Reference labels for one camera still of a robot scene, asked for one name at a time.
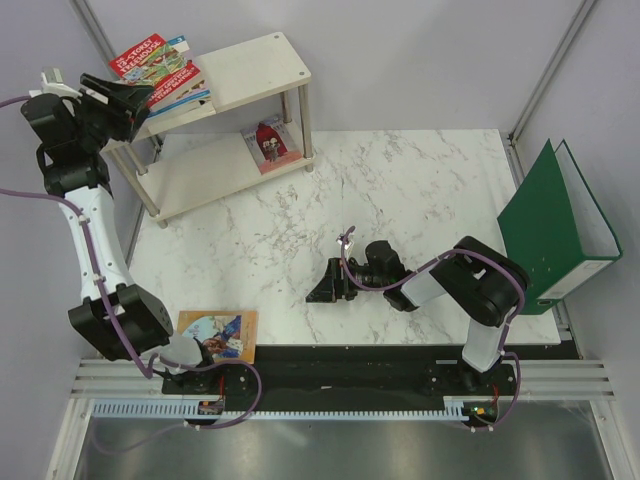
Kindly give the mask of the red Treehouse book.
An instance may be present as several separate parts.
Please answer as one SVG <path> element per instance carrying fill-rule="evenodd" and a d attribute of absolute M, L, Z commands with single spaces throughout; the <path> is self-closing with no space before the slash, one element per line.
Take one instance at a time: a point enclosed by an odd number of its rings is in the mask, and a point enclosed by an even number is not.
<path fill-rule="evenodd" d="M 154 88 L 150 109 L 197 74 L 197 69 L 187 66 L 185 58 L 168 44 L 169 40 L 154 33 L 110 61 L 123 83 Z"/>

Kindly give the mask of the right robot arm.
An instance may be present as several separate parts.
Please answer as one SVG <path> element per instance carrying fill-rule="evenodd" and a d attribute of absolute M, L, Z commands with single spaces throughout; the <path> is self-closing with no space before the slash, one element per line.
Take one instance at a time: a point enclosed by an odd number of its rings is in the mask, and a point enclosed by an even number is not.
<path fill-rule="evenodd" d="M 412 271 L 386 240 L 365 248 L 366 262 L 349 255 L 348 234 L 338 238 L 341 252 L 327 261 L 324 276 L 305 298 L 308 303 L 351 301 L 363 292 L 380 292 L 394 309 L 412 312 L 448 295 L 469 315 L 458 381 L 467 392 L 483 392 L 494 381 L 493 368 L 504 355 L 511 319 L 526 303 L 530 279 L 515 262 L 466 236 L 451 250 Z"/>

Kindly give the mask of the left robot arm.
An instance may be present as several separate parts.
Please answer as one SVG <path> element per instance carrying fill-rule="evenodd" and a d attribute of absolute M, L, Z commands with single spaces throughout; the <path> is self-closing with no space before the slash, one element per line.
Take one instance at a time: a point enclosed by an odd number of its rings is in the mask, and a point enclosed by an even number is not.
<path fill-rule="evenodd" d="M 135 284 L 115 227 L 110 176 L 101 156 L 111 140 L 131 142 L 148 117 L 150 86 L 130 86 L 84 74 L 67 86 L 57 69 L 41 74 L 21 113 L 40 140 L 36 160 L 45 198 L 56 201 L 68 222 L 81 273 L 80 304 L 69 310 L 71 326 L 110 361 L 131 360 L 146 377 L 142 356 L 184 369 L 185 382 L 208 393 L 219 369 L 204 348 L 175 333 L 163 303 Z"/>

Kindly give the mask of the dog picture book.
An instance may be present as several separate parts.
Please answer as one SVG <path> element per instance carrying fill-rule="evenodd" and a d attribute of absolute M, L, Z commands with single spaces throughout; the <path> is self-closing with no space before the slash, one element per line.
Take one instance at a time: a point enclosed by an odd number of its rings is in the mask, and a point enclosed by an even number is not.
<path fill-rule="evenodd" d="M 185 58 L 187 66 L 194 66 L 197 69 L 197 74 L 174 89 L 168 97 L 152 106 L 149 114 L 150 118 L 167 113 L 190 111 L 211 100 L 209 85 L 201 69 L 195 65 L 195 56 L 188 45 L 186 37 L 180 35 L 172 38 L 168 41 L 168 44 Z"/>

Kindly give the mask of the orange illustrated book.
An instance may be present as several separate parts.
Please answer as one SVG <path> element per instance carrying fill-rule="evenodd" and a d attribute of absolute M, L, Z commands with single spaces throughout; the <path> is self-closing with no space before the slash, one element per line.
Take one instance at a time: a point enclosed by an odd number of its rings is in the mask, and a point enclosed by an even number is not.
<path fill-rule="evenodd" d="M 257 343 L 258 313 L 241 311 L 181 311 L 177 331 L 201 343 L 216 362 L 239 359 L 253 364 Z"/>

